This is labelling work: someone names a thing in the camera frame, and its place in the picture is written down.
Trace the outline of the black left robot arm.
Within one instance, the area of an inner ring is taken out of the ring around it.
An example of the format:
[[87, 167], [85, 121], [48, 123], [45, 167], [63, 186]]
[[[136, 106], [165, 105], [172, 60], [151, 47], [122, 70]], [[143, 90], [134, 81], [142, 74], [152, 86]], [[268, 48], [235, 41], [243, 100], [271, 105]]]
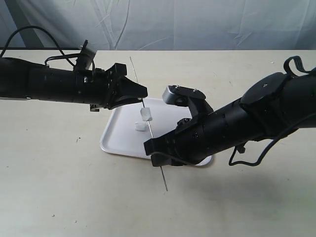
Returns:
[[139, 103], [148, 96], [145, 86], [127, 78], [125, 64], [109, 69], [61, 70], [18, 58], [0, 60], [0, 97], [88, 104], [90, 111]]

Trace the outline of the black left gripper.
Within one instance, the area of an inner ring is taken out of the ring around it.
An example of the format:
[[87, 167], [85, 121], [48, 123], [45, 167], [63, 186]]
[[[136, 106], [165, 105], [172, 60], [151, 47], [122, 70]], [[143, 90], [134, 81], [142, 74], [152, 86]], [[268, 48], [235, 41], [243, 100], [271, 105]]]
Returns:
[[98, 87], [101, 95], [98, 102], [91, 103], [91, 112], [100, 109], [113, 110], [115, 108], [142, 102], [148, 96], [147, 88], [126, 77], [125, 64], [114, 63], [108, 70], [102, 72]]

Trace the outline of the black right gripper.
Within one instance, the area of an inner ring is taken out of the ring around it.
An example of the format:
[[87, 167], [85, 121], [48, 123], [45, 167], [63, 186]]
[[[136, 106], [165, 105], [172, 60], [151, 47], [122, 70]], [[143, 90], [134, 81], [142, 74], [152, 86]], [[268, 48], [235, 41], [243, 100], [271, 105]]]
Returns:
[[181, 120], [175, 130], [144, 142], [145, 154], [153, 167], [197, 165], [217, 153], [211, 138], [210, 116]]

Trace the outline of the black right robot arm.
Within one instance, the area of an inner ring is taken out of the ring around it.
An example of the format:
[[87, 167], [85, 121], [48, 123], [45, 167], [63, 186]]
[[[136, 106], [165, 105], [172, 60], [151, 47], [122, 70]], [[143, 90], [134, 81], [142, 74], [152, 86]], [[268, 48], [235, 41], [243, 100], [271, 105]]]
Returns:
[[279, 139], [316, 125], [316, 73], [274, 73], [250, 87], [242, 97], [213, 110], [196, 89], [170, 85], [166, 104], [187, 107], [191, 117], [174, 130], [144, 143], [153, 166], [196, 165], [248, 141]]

